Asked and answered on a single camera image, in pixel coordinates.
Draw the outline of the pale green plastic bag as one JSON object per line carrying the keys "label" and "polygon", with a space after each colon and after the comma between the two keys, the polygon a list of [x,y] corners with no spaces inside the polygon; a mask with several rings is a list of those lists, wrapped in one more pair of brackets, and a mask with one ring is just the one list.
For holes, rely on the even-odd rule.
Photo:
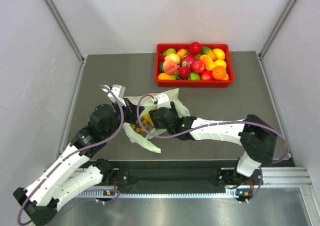
{"label": "pale green plastic bag", "polygon": [[[167,90],[167,91],[164,91],[163,93],[166,94],[169,97],[170,101],[174,103],[179,117],[190,116],[189,110],[179,100],[178,88]],[[156,108],[156,105],[154,105],[152,99],[149,97],[144,98],[140,105],[145,107],[143,111],[144,114]],[[130,126],[129,123],[124,123],[122,128],[124,129],[125,134],[127,135],[127,137],[132,143],[136,143],[151,152],[159,153],[159,154],[161,153],[161,148],[158,148],[156,145],[154,145],[150,141],[150,139],[152,139],[153,136],[150,136],[150,135],[141,136]]]}

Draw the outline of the yellow banana bunch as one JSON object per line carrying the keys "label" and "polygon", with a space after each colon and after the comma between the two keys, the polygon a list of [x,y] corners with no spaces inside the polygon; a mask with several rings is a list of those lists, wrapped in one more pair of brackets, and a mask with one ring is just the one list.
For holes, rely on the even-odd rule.
{"label": "yellow banana bunch", "polygon": [[149,113],[144,114],[142,118],[143,118],[143,124],[146,124],[146,123],[148,122],[149,124],[151,124],[152,126],[154,126],[154,124],[153,124],[153,122],[152,122],[152,119],[151,119]]}

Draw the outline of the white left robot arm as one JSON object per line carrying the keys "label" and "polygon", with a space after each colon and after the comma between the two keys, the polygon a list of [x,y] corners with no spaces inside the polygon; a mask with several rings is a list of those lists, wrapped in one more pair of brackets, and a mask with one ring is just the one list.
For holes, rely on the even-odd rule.
{"label": "white left robot arm", "polygon": [[81,175],[69,177],[114,138],[124,123],[135,123],[143,110],[127,98],[97,106],[88,124],[76,133],[59,158],[34,183],[14,191],[20,212],[25,212],[36,226],[45,226],[80,193],[113,182],[114,169],[104,159],[93,162]]}

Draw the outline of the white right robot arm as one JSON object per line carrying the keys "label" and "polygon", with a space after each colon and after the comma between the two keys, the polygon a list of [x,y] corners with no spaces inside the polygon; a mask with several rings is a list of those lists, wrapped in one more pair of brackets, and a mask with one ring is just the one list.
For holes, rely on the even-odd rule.
{"label": "white right robot arm", "polygon": [[174,106],[161,107],[149,112],[157,129],[182,141],[214,140],[237,144],[244,149],[232,173],[224,173],[220,181],[225,185],[240,185],[249,181],[262,164],[274,158],[277,135],[261,118],[248,115],[244,120],[209,121],[199,117],[180,117]]}

